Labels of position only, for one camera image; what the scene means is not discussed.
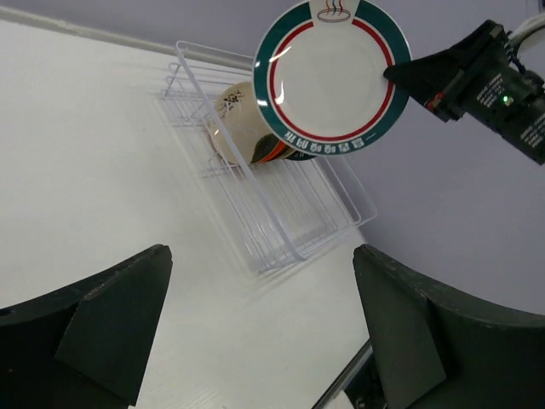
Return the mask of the white plate green lettered rim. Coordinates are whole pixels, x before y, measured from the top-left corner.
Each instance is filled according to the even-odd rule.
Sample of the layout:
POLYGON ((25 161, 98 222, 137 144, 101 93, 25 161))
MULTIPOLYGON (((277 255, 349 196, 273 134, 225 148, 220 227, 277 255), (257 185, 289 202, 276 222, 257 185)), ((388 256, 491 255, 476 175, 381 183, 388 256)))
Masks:
POLYGON ((302 153, 299 151, 294 151, 291 154, 287 155, 284 159, 291 160, 291 161, 307 161, 307 160, 312 160, 314 158, 315 158, 314 155, 302 153))

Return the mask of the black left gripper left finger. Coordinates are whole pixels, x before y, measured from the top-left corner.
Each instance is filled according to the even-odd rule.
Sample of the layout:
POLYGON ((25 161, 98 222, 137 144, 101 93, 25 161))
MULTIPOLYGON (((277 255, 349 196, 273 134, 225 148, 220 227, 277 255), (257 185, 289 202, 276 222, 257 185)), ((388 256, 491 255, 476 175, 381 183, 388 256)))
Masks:
POLYGON ((1 310, 3 408, 135 406, 173 267, 154 245, 1 310))

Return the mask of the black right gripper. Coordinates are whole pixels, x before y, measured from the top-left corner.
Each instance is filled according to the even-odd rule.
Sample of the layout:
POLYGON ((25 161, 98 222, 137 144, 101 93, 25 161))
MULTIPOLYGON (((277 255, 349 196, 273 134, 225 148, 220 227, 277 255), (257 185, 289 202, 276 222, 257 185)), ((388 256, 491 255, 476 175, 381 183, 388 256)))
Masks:
POLYGON ((487 20, 438 53, 396 63, 383 77, 444 122, 468 114, 544 164, 544 77, 514 54, 509 32, 487 20))

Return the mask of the orange plate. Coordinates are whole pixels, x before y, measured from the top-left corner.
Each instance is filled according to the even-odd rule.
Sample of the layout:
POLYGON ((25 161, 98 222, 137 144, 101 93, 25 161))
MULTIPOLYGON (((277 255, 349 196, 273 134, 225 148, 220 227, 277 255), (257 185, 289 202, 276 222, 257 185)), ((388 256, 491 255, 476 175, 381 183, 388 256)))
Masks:
POLYGON ((283 142, 279 142, 270 153, 263 158, 256 160, 255 162, 257 164, 262 164, 273 160, 283 159, 289 157, 294 152, 295 150, 292 147, 283 142))

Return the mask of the cream plate with black patch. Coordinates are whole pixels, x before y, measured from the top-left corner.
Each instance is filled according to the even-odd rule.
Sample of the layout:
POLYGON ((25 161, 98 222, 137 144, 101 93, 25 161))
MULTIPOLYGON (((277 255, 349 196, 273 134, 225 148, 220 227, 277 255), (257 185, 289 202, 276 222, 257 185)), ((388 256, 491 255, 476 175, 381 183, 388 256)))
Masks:
POLYGON ((262 120, 251 82, 226 89, 215 102, 215 112, 246 164, 255 164, 281 142, 262 120))

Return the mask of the large green red rimmed plate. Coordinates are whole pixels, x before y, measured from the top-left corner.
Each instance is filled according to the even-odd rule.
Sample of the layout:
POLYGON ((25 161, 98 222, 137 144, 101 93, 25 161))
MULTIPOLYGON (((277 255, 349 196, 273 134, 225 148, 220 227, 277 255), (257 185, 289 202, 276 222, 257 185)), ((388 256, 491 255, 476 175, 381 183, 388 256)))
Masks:
POLYGON ((384 78, 411 60, 397 22, 370 1, 303 1, 281 14, 255 53, 263 121, 311 156, 354 153, 399 120, 408 94, 384 78))

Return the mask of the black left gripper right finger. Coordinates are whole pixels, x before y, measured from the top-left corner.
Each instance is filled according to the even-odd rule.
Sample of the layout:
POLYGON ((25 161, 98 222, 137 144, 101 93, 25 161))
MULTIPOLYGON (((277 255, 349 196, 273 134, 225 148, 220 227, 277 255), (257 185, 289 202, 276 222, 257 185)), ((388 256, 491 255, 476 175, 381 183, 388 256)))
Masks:
POLYGON ((353 253, 390 408, 542 408, 544 317, 472 296, 371 245, 353 253))

